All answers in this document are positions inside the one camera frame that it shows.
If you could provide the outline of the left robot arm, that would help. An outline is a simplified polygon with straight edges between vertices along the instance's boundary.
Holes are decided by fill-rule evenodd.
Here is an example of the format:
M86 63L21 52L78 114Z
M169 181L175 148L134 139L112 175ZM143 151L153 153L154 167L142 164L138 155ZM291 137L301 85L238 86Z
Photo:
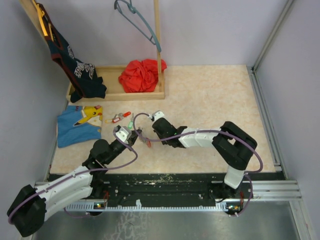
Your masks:
M138 135L120 130L116 139L108 143L97 140L88 158L72 172L54 181L34 187L24 186L7 211L9 224L16 227L23 238L37 232L45 221L73 202L87 197L95 199L104 192L102 176L110 164L124 150L131 149Z

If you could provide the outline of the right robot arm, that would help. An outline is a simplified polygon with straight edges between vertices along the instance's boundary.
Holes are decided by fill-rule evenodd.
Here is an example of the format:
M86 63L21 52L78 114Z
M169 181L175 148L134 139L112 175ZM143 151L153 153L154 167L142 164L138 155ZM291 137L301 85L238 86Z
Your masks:
M187 126L174 127L167 119L153 120L153 131L163 145L173 148L215 148L228 164L224 177L223 192L235 198L241 192L241 182L245 170L258 143L236 124L226 121L219 130L196 129Z

